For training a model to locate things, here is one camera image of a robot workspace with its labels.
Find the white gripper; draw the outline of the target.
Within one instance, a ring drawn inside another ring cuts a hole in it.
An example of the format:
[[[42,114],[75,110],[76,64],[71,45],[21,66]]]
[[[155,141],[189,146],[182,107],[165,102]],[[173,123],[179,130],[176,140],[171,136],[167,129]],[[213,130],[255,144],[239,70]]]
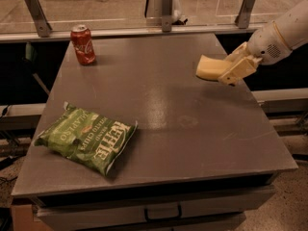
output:
[[[225,85],[236,85],[253,74],[259,65],[272,65],[289,57],[292,50],[281,36],[274,21],[253,33],[248,42],[243,42],[225,60],[232,63],[218,80]]]

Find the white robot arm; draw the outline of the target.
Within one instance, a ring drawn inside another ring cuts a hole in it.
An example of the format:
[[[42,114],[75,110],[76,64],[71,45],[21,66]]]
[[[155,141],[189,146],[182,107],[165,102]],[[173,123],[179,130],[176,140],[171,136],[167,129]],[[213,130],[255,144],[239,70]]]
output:
[[[228,55],[225,60],[229,66],[219,75],[218,80],[226,85],[235,85],[253,74],[260,64],[276,64],[307,42],[308,1],[304,0],[256,30],[249,41]]]

